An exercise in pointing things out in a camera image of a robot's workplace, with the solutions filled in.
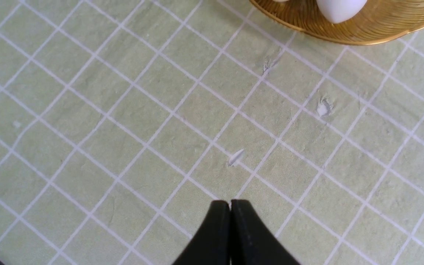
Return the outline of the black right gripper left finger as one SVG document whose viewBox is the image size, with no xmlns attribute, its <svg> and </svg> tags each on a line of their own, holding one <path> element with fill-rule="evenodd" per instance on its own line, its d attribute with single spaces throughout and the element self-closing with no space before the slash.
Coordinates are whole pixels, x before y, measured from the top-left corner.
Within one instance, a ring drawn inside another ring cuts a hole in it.
<svg viewBox="0 0 424 265">
<path fill-rule="evenodd" d="M 199 229 L 174 265 L 229 265 L 230 207 L 224 200 L 214 200 Z"/>
</svg>

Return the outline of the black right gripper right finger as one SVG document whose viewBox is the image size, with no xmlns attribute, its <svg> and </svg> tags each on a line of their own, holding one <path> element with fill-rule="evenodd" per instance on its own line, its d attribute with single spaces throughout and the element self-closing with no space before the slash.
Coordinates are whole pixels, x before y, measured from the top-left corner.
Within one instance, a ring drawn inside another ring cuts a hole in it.
<svg viewBox="0 0 424 265">
<path fill-rule="evenodd" d="M 241 199 L 231 201 L 230 259 L 233 265 L 299 265 L 250 201 Z"/>
</svg>

